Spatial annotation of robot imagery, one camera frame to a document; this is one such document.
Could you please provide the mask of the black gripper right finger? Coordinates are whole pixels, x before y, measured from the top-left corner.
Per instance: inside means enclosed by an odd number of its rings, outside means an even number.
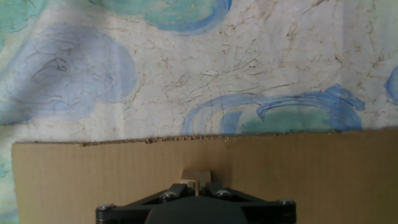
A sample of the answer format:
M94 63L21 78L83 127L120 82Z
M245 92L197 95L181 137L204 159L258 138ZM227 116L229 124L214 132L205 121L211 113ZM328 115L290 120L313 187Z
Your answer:
M296 203L289 198L266 201L229 187L223 187L218 182L207 183L200 188L198 194L237 206L243 211L249 223L296 223Z

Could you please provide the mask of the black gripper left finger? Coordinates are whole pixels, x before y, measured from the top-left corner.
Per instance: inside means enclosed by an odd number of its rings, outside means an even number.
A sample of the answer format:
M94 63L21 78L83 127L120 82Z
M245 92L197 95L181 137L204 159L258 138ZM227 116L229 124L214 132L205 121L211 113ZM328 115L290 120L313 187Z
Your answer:
M127 205L117 206L113 203L100 205L95 211L96 224L145 223L150 211L158 205L196 196L196 186L195 182L172 184L166 190Z

